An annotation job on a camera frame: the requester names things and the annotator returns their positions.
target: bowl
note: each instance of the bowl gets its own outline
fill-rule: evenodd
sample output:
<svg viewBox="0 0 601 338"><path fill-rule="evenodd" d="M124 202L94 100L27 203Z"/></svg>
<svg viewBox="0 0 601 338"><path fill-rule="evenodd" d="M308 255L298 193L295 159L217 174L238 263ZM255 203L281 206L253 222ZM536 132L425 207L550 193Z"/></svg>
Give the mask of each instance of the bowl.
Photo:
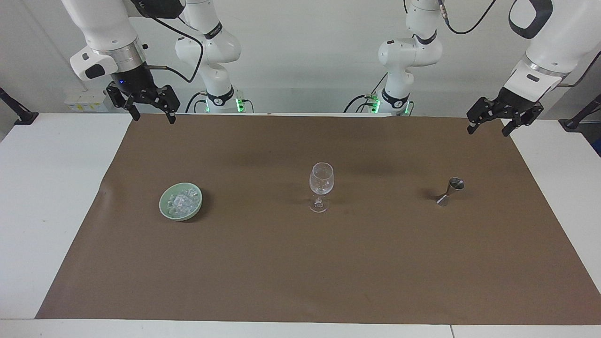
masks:
<svg viewBox="0 0 601 338"><path fill-rule="evenodd" d="M198 206L191 213L189 213L185 216L182 216L182 217L173 217L173 216L169 215L169 208L167 205L168 205L169 198L171 197L171 195L177 195L180 191L189 190L189 189L194 189L198 192L198 195L200 196L200 201L198 202ZM165 190L165 192L163 192L163 194L161 195L160 200L159 200L159 210L160 210L161 214L163 216L169 218L172 221L189 220L190 218L194 217L194 215L196 215L198 213L201 205L203 205L202 191L200 191L200 188L197 187L195 184L187 183L187 182L182 182L182 183L178 183L178 184L170 186L167 190Z"/></svg>

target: brown tabletop mat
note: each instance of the brown tabletop mat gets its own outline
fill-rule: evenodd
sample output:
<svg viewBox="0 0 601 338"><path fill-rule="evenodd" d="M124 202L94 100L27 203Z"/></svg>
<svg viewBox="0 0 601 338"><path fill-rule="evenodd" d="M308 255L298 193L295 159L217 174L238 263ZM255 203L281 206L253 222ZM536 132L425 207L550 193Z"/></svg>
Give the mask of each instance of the brown tabletop mat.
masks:
<svg viewBox="0 0 601 338"><path fill-rule="evenodd" d="M465 127L144 115L36 318L601 324L601 296L501 124ZM308 208L319 161L336 179L323 214ZM466 189L439 207L451 176ZM185 223L158 210L177 182L205 198Z"/></svg>

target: jigger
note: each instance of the jigger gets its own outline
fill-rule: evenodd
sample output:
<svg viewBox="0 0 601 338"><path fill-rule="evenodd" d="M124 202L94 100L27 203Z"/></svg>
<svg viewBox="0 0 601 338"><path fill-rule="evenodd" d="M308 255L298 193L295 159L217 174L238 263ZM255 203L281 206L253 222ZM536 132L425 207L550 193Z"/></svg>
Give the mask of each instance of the jigger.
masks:
<svg viewBox="0 0 601 338"><path fill-rule="evenodd" d="M457 191L463 190L465 185L463 184L463 180L458 177L453 177L449 180L449 185L447 186L447 192L440 196L436 200L436 204L440 206L446 206L449 203L449 196L454 194Z"/></svg>

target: wine glass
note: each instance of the wine glass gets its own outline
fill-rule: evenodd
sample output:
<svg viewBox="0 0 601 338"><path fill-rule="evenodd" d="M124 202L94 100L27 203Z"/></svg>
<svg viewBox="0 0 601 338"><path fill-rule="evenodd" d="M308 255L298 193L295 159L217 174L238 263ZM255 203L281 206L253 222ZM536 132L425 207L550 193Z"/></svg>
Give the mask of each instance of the wine glass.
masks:
<svg viewBox="0 0 601 338"><path fill-rule="evenodd" d="M334 187L334 168L325 162L313 166L309 177L309 186L315 192L309 208L313 212L324 212L328 209L329 201L325 197Z"/></svg>

